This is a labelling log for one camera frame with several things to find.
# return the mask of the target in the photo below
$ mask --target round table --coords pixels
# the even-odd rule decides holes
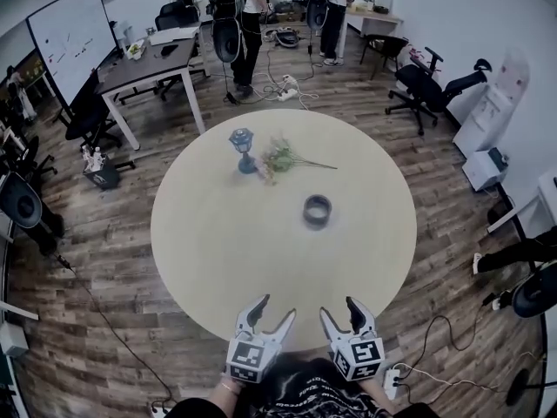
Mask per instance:
[[[285,138],[298,155],[338,170],[298,166],[275,185],[244,175],[228,141],[244,127],[254,157]],[[313,194],[332,203],[321,230],[303,220]],[[151,216],[158,271],[184,311],[229,340],[238,313],[270,294],[256,329],[272,331],[295,307],[285,351],[327,344],[320,307],[348,329],[347,295],[380,314],[406,278],[416,233],[412,195],[389,155],[355,127],[301,110],[248,113],[195,139],[164,176]]]

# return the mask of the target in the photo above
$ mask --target box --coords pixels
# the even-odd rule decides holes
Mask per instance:
[[[13,358],[29,350],[23,329],[9,322],[4,322],[0,327],[0,345],[3,353]]]
[[[100,171],[97,172],[86,172],[84,169],[84,175],[90,179],[93,184],[97,185],[104,191],[107,189],[113,189],[118,186],[120,182],[120,173],[111,163],[108,155],[103,153],[104,165]]]

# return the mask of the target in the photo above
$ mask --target shoe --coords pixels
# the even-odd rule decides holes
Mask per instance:
[[[473,255],[473,263],[472,263],[472,271],[473,274],[476,275],[478,271],[478,263],[480,263],[482,255],[480,253],[476,253]]]
[[[253,87],[251,85],[236,85],[240,99],[248,99],[253,94]]]
[[[345,60],[344,59],[325,59],[323,61],[323,65],[327,65],[327,66],[341,66],[345,64]]]

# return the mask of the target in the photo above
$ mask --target white box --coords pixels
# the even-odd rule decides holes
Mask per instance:
[[[14,358],[29,350],[23,329],[9,322],[4,322],[0,327],[0,345],[6,356]]]
[[[488,151],[473,153],[462,170],[476,192],[499,183],[502,177],[501,170],[493,162]]]

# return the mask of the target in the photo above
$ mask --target black pants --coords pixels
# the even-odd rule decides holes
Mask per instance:
[[[234,71],[234,82],[241,85],[251,85],[253,70],[255,70],[255,64],[258,62],[259,48],[263,44],[261,28],[259,27],[259,14],[241,12],[238,16],[238,23],[242,27],[247,53],[244,55],[244,46],[242,45],[242,39],[240,39],[240,53],[238,58],[231,63],[232,71]]]
[[[339,42],[342,23],[345,21],[346,7],[329,3],[329,12],[321,33],[321,52],[327,59],[337,58],[337,43]]]
[[[486,273],[517,261],[551,260],[557,260],[557,226],[535,239],[527,239],[495,254],[486,254],[478,262],[478,272]]]

